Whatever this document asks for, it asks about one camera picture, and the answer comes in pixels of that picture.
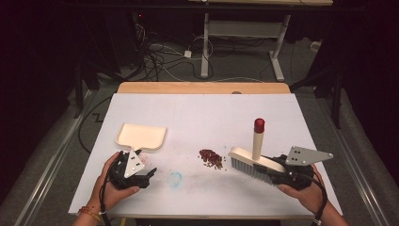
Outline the person's right hand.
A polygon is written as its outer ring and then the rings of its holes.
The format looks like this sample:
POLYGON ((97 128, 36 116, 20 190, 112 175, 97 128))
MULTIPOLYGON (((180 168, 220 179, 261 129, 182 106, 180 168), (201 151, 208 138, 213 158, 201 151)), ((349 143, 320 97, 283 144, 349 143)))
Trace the person's right hand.
POLYGON ((311 185, 302 190, 296 190, 288 185, 278 185, 278 189, 284 194, 297 199, 307 210, 314 215, 318 212, 323 203, 323 192, 319 185, 324 185, 321 174, 318 169, 312 165, 313 179, 311 185))

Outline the person's left hand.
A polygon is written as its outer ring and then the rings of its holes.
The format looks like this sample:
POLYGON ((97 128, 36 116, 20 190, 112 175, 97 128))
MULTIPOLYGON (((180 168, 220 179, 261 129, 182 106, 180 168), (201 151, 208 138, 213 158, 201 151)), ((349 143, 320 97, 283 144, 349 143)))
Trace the person's left hand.
MULTIPOLYGON (((87 206, 93 210, 95 213, 99 213, 101 210, 100 201, 100 190, 105 182, 105 176, 110 168, 111 164, 118 158, 119 154, 114 153, 105 163, 101 174, 98 176, 96 183, 93 187, 92 194, 88 200, 87 206)), ((132 186, 126 189, 118 190, 114 188, 111 183, 107 183, 104 191, 105 210, 108 211, 117 205, 120 201, 136 194, 140 188, 138 186, 132 186)))

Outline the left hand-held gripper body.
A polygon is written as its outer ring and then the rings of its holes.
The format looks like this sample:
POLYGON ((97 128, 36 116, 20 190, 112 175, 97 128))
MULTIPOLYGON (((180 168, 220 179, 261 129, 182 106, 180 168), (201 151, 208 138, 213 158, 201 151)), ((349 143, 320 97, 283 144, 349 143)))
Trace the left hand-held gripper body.
POLYGON ((129 153, 120 151, 118 158, 111 164, 108 170, 108 179, 118 190, 132 186, 146 188, 150 184, 150 178, 146 174, 139 174, 145 168, 135 151, 129 153))

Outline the wooden table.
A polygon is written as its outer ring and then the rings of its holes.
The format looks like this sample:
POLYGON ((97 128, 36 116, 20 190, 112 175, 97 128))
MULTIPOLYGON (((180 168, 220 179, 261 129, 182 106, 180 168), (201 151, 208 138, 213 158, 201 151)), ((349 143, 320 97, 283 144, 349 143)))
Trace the wooden table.
POLYGON ((282 83, 123 82, 118 93, 140 94, 289 94, 282 83))

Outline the cream brush with red-tipped handle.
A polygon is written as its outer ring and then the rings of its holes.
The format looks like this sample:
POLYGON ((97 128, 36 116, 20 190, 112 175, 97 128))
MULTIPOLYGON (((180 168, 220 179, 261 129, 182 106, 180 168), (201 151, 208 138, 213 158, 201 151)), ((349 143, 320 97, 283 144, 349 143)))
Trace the cream brush with red-tipped handle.
POLYGON ((261 118, 256 119, 253 124, 253 139, 251 150, 247 151, 243 148, 233 147, 229 152, 229 157, 231 158, 231 166, 234 169, 243 172, 245 175, 272 185, 271 176, 261 174, 253 168, 254 164, 259 164, 268 167, 271 172, 285 172, 285 168, 281 164, 272 163, 271 165, 268 165, 266 162, 263 161, 261 153, 263 146, 264 128, 265 120, 261 118))

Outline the metal floor rail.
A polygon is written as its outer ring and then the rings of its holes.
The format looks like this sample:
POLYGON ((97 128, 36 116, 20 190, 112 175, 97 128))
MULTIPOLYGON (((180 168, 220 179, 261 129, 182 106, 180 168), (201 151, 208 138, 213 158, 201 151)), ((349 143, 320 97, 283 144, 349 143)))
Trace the metal floor rail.
POLYGON ((397 190, 385 165, 375 153, 363 132, 353 134, 343 122, 336 126, 328 120, 329 127, 339 143, 339 152, 350 174, 353 185, 361 197, 361 205, 367 210, 373 226, 392 226, 393 208, 397 190))
POLYGON ((77 97, 72 98, 72 105, 34 151, 14 188, 14 194, 22 199, 24 206, 12 226, 31 226, 58 174, 83 114, 95 96, 95 91, 84 91, 82 108, 78 107, 77 97))

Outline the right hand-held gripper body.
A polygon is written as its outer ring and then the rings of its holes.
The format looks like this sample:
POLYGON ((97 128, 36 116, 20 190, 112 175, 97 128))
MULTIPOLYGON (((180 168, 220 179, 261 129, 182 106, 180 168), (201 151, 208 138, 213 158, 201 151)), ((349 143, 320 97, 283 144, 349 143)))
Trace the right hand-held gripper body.
POLYGON ((271 179, 275 185, 288 185, 296 190, 302 190, 311 185, 313 169, 311 164, 330 160, 332 153, 315 151, 307 148, 293 146, 288 154, 285 154, 285 172, 272 172, 271 179))

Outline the scatter of red beans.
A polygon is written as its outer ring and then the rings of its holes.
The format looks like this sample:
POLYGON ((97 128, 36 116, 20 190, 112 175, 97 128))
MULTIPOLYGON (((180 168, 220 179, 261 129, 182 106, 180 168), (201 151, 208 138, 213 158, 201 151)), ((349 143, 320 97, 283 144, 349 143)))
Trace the scatter of red beans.
POLYGON ((199 158, 202 160, 205 167, 213 168, 214 170, 222 170, 223 163, 226 160, 224 156, 221 156, 213 150, 209 149, 200 150, 199 158))

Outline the white desk frame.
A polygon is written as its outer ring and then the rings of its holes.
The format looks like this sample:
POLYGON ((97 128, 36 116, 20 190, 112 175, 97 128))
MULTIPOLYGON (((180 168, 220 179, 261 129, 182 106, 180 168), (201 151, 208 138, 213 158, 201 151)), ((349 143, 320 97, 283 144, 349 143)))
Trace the white desk frame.
MULTIPOLYGON (((227 4, 229 7, 233 5, 248 5, 249 7, 284 7, 293 9, 300 7, 330 7, 332 0, 189 0, 190 2, 201 3, 205 7, 216 7, 227 4)), ((239 19, 234 16, 232 19, 214 19, 210 17, 208 12, 204 13, 202 54, 200 77, 209 78, 211 71, 209 62, 210 56, 214 50, 214 46, 210 41, 211 37, 238 37, 238 38, 263 38, 276 39, 276 47, 268 52, 269 61, 271 63, 274 75, 278 82, 285 80, 279 64, 279 51, 286 31, 291 19, 290 13, 285 13, 279 22, 255 22, 250 19, 239 19)))

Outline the black metal stand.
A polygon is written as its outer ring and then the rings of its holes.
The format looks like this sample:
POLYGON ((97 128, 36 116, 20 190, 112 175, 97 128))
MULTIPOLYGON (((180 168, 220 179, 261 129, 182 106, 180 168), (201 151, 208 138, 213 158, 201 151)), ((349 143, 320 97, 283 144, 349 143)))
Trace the black metal stand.
POLYGON ((97 67, 93 62, 78 62, 74 69, 75 119, 82 114, 84 107, 83 84, 86 84, 89 90, 98 90, 100 88, 100 83, 97 78, 97 67))
POLYGON ((314 86, 314 95, 316 98, 332 97, 330 117, 337 129, 340 125, 340 109, 343 84, 343 66, 341 63, 331 63, 329 66, 316 71, 310 71, 306 78, 299 80, 289 86, 290 91, 302 87, 314 86))

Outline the white table cover board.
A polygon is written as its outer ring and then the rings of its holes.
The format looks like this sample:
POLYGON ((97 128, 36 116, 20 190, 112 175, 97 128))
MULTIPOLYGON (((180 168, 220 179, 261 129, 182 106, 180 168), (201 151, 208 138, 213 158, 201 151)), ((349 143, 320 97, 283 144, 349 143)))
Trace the white table cover board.
POLYGON ((273 157, 294 146, 314 143, 293 94, 122 94, 113 96, 85 171, 70 206, 87 203, 104 162, 120 150, 117 134, 124 123, 167 130, 162 147, 143 152, 153 170, 147 188, 110 210, 132 218, 311 218, 297 200, 276 187, 234 169, 200 159, 208 149, 226 158, 231 148, 250 149, 253 123, 265 121, 262 153, 273 157))

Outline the cream dustpan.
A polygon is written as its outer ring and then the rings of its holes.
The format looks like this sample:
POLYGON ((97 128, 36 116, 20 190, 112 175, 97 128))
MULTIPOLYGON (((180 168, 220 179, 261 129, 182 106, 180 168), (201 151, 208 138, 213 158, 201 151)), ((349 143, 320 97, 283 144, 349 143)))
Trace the cream dustpan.
POLYGON ((156 151, 162 147, 166 133, 166 127, 124 123, 116 136, 116 142, 134 151, 156 151))

